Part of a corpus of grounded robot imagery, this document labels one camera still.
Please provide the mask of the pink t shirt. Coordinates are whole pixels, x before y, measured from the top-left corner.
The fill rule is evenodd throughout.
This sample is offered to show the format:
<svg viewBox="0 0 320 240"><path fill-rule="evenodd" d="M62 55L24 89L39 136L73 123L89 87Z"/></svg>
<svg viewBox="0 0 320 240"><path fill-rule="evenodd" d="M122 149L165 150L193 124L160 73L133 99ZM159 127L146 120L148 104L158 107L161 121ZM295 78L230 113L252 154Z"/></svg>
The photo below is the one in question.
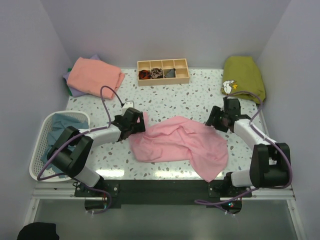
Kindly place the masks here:
<svg viewBox="0 0 320 240"><path fill-rule="evenodd" d="M213 127L182 116L146 126L144 132L130 135L128 141L137 161L188 160L206 182L213 181L228 164L227 141Z"/></svg>

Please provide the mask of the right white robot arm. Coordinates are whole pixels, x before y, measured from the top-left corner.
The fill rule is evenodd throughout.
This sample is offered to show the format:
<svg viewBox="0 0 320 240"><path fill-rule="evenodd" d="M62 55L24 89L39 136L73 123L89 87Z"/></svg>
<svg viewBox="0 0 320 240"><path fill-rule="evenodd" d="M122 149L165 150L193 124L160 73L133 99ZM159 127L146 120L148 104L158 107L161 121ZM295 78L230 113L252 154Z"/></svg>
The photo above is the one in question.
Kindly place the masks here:
<svg viewBox="0 0 320 240"><path fill-rule="evenodd" d="M269 138L253 123L253 118L241 113L240 101L223 98L223 107L213 106L206 126L221 132L232 132L252 150L248 170L229 172L223 183L223 192L235 196L241 187L284 189L291 185L290 147Z"/></svg>

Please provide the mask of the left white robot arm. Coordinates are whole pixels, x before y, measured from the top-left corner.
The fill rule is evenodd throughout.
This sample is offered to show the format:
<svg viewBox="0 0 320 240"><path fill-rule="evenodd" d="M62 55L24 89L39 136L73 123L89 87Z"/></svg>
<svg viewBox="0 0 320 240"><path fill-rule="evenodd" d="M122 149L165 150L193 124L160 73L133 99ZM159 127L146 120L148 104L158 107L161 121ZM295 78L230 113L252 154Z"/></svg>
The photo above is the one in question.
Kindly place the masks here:
<svg viewBox="0 0 320 240"><path fill-rule="evenodd" d="M47 162L69 178L86 185L86 191L99 196L104 190L103 178L86 166L92 148L126 140L130 135L146 131L144 115L129 107L116 115L109 126L91 129L65 128L47 154Z"/></svg>

